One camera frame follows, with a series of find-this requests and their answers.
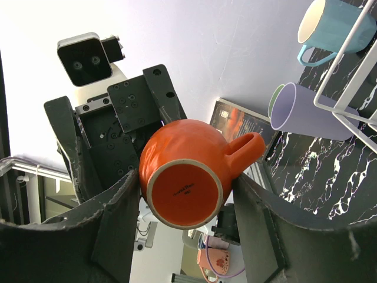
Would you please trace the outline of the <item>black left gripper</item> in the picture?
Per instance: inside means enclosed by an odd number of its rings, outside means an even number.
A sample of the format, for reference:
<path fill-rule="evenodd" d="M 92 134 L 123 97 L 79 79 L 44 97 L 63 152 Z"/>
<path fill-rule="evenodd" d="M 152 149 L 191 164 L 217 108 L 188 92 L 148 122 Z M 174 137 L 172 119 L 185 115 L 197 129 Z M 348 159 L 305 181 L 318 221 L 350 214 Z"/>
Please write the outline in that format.
<path fill-rule="evenodd" d="M 109 86 L 107 94 L 77 106 L 75 114 L 66 96 L 47 101 L 44 109 L 79 203 L 138 168 L 143 148 L 158 129 L 187 119 L 163 64 Z"/>

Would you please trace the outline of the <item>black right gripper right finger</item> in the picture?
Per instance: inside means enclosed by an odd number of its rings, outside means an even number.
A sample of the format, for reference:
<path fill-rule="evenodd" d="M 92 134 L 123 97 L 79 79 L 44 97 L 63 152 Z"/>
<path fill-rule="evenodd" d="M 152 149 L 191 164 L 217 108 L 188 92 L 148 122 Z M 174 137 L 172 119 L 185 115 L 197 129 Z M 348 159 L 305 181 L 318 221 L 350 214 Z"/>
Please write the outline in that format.
<path fill-rule="evenodd" d="M 376 282 L 376 219 L 343 225 L 242 174 L 234 205 L 248 282 Z"/>

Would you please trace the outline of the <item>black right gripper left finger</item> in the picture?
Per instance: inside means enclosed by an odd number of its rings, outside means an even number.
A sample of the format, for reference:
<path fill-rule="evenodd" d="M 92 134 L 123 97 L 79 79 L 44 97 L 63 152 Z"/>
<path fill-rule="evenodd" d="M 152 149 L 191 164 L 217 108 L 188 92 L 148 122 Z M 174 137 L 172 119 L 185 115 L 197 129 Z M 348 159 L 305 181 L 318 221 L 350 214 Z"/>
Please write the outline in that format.
<path fill-rule="evenodd" d="M 1 282 L 128 282 L 138 173 L 42 224 L 1 220 Z"/>

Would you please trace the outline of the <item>orange mug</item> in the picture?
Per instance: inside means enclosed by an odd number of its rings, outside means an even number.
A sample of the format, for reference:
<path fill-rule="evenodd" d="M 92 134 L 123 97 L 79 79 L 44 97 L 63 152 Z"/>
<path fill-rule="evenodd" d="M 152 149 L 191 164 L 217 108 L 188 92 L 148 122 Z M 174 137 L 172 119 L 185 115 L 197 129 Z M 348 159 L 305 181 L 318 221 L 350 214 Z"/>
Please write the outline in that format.
<path fill-rule="evenodd" d="M 184 119 L 166 124 L 140 157 L 141 192 L 153 215 L 176 229 L 209 223 L 232 191 L 232 181 L 266 149 L 259 133 L 231 142 L 211 125 Z"/>

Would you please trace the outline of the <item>purple cup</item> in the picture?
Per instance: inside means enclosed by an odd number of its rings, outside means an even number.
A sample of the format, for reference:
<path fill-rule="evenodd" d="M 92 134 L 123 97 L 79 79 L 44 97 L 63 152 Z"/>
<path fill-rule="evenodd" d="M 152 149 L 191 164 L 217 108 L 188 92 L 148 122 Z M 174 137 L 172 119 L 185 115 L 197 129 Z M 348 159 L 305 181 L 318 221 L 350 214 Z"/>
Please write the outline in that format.
<path fill-rule="evenodd" d="M 313 103 L 316 92 L 295 83 L 281 89 L 272 108 L 274 130 L 345 141 L 353 136 L 331 112 Z"/>

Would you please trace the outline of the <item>white wire dish rack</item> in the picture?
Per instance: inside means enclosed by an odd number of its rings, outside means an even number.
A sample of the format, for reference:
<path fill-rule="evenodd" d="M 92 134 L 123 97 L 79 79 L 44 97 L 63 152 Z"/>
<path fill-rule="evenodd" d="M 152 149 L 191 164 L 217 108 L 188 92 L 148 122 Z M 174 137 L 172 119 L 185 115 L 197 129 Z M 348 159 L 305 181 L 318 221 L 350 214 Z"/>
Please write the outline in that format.
<path fill-rule="evenodd" d="M 360 53 L 345 53 L 367 14 L 376 16 L 376 1 L 363 1 L 361 8 L 361 15 L 321 81 L 313 104 L 330 113 L 347 132 L 376 152 L 376 37 Z"/>

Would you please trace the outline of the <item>green cup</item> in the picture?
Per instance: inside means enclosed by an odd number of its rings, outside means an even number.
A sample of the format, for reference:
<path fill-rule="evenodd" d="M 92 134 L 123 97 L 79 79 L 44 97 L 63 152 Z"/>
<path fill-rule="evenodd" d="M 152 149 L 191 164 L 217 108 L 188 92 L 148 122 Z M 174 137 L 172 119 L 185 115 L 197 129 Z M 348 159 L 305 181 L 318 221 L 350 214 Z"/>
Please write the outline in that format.
<path fill-rule="evenodd" d="M 271 96 L 271 99 L 270 99 L 270 101 L 269 101 L 268 110 L 267 110 L 267 114 L 268 114 L 268 117 L 269 117 L 269 118 L 271 118 L 272 110 L 273 110 L 273 106 L 274 106 L 274 104 L 275 104 L 275 101 L 276 101 L 276 99 L 277 99 L 277 97 L 278 97 L 280 91 L 282 90 L 282 88 L 283 88 L 284 86 L 285 86 L 284 84 L 279 85 L 279 86 L 275 89 L 273 95 Z"/>

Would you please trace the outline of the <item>light blue mug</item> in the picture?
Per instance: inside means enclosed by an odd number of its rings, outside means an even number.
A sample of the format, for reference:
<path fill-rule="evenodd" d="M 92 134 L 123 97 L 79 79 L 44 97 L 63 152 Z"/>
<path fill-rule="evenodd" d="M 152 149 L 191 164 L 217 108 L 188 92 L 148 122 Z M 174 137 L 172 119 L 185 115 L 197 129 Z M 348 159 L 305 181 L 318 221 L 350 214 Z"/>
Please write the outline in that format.
<path fill-rule="evenodd" d="M 297 60 L 306 67 L 316 67 L 334 59 L 353 28 L 362 10 L 343 1 L 316 0 L 307 9 L 297 32 L 302 44 Z M 330 52 L 317 61 L 303 61 L 304 53 L 311 48 Z"/>

